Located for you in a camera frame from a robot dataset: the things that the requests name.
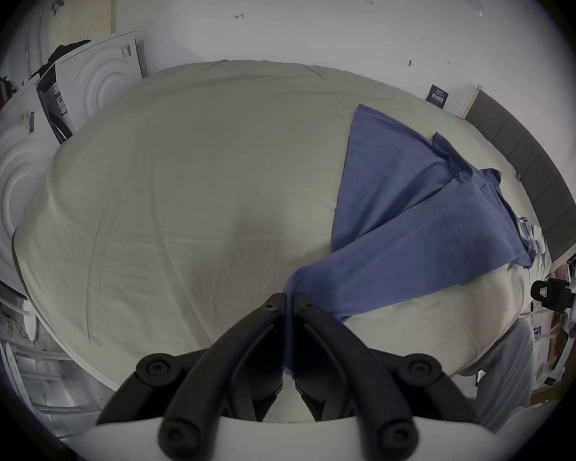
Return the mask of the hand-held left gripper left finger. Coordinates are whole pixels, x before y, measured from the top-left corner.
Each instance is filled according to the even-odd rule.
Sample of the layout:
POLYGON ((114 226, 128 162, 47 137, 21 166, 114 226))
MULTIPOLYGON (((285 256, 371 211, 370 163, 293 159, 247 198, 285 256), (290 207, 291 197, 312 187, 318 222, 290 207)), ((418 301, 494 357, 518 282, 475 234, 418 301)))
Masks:
POLYGON ((259 345, 283 338, 284 309, 284 294, 273 294, 208 349, 141 358, 96 425, 160 418, 156 443, 170 460, 210 460, 232 384, 259 345))

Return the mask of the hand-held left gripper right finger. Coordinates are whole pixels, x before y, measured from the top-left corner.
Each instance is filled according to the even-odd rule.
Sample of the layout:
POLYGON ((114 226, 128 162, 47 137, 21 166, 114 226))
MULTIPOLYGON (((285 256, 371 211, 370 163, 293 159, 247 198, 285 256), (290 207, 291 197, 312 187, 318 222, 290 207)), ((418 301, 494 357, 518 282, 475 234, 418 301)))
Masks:
POLYGON ((341 413, 353 408, 366 460, 407 460, 420 443, 415 417, 476 425, 476 412, 423 353, 398 356, 366 346, 305 294, 293 296, 293 330, 322 349, 345 388, 341 413))

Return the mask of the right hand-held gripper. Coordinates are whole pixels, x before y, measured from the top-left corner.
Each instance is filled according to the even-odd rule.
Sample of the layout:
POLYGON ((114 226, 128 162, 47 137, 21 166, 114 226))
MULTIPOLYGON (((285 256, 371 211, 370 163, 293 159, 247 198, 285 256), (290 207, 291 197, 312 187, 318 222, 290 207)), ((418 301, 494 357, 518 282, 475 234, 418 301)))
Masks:
POLYGON ((567 314, 567 323, 576 324, 576 256, 572 259, 573 272, 569 282, 558 279, 535 281, 530 295, 551 311, 567 314))

